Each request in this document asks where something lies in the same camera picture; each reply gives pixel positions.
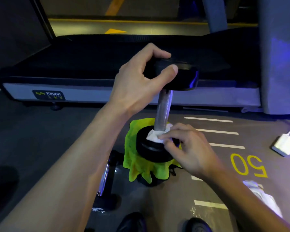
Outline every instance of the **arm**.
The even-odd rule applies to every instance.
[[[183,142],[178,149],[170,137]],[[290,225],[259,200],[220,162],[203,133],[178,123],[159,137],[165,148],[192,175],[203,179],[247,231],[282,232]]]
[[[177,74],[178,68],[170,65],[156,78],[145,78],[146,62],[153,55],[171,57],[170,53],[148,44],[120,68],[109,102],[1,222],[0,231],[84,231],[120,130]]]

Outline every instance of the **hand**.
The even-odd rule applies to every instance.
[[[143,75],[146,62],[152,56],[156,58],[170,58],[171,54],[149,43],[121,66],[116,75],[113,90],[109,99],[110,103],[119,105],[128,110],[132,116],[146,107],[161,89],[171,82],[178,73],[176,65],[166,67],[160,75],[148,79]]]
[[[177,123],[169,132],[158,138],[164,139],[165,149],[193,176],[210,178],[213,171],[223,167],[204,134],[191,125]],[[182,142],[182,150],[177,148],[170,138],[179,139]]]

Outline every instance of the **shoe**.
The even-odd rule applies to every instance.
[[[139,212],[128,214],[121,221],[116,232],[147,232],[143,215]]]
[[[209,225],[200,218],[191,218],[187,224],[185,232],[212,232]]]

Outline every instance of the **yellow towel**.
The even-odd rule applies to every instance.
[[[150,172],[152,172],[156,178],[166,180],[169,178],[169,166],[171,164],[181,167],[176,160],[170,160],[165,163],[153,163],[145,160],[136,151],[136,134],[143,127],[154,124],[155,118],[134,120],[130,123],[130,130],[125,137],[125,157],[123,163],[124,168],[130,169],[130,182],[133,182],[136,177],[141,174],[142,177],[150,184],[152,181]]]

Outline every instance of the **white power adapter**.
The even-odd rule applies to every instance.
[[[284,157],[290,155],[290,136],[289,134],[282,134],[277,142],[272,146],[272,149]]]

